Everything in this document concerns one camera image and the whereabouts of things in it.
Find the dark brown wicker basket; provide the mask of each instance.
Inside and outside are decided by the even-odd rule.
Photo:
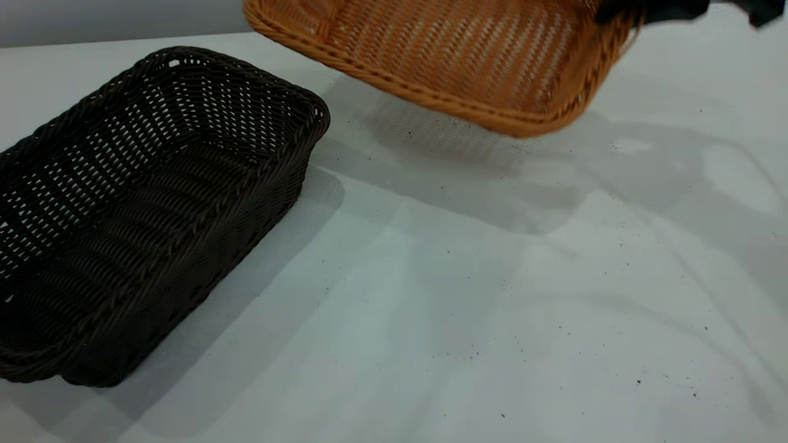
[[[282,219],[328,126],[311,92],[174,47],[0,154],[0,377],[123,381]]]

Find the woven pattern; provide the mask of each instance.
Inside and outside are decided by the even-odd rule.
[[[125,379],[281,220],[328,125],[309,91],[175,47],[0,154],[0,377]]]
[[[601,0],[244,0],[263,35],[383,91],[511,136],[570,124],[633,13]]]

